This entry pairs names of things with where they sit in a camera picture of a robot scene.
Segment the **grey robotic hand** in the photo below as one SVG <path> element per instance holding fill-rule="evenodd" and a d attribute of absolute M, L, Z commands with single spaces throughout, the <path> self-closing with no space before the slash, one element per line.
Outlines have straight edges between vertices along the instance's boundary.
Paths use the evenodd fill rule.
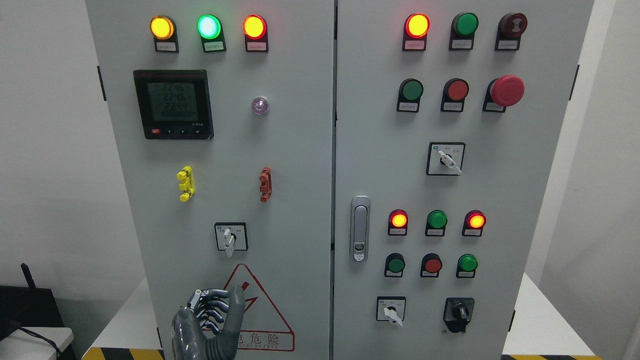
<path fill-rule="evenodd" d="M 233 360 L 245 311 L 240 285 L 230 291 L 197 289 L 173 318 L 176 360 Z"/>

